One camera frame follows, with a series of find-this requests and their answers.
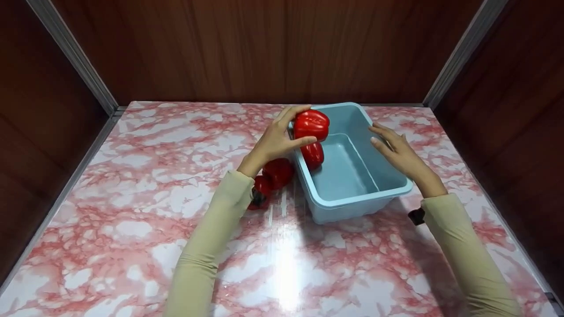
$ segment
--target light blue plastic container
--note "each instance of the light blue plastic container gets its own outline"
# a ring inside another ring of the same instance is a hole
[[[316,223],[359,217],[382,209],[392,198],[408,193],[413,183],[393,168],[370,143],[372,120],[356,103],[312,107],[331,124],[321,143],[325,161],[309,172],[301,151],[294,152],[299,181]]]

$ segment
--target sleeve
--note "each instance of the sleeve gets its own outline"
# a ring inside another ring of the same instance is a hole
[[[209,315],[217,257],[250,204],[253,184],[252,178],[238,171],[229,171],[219,184],[208,211],[178,259],[165,317]]]
[[[473,316],[520,316],[521,310],[455,194],[424,199],[425,223],[442,249]]]

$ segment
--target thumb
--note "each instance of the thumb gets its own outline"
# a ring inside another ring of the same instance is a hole
[[[382,141],[378,140],[375,137],[370,138],[370,143],[372,143],[372,146],[377,149],[378,152],[380,152],[388,161],[391,160],[393,155],[395,154]]]
[[[317,142],[316,137],[303,137],[296,140],[291,140],[290,146],[292,147],[292,149],[296,149],[315,142]]]

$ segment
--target table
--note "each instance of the table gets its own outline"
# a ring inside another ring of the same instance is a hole
[[[223,175],[283,105],[133,102],[0,298],[0,316],[160,316],[180,251]],[[366,107],[456,193],[526,316],[555,313],[428,108]],[[466,310],[421,195],[323,226],[299,182],[247,212],[222,255],[214,316],[453,316]]]

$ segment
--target wooden back wall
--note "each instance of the wooden back wall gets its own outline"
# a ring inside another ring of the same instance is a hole
[[[421,102],[481,0],[54,0],[120,105]]]

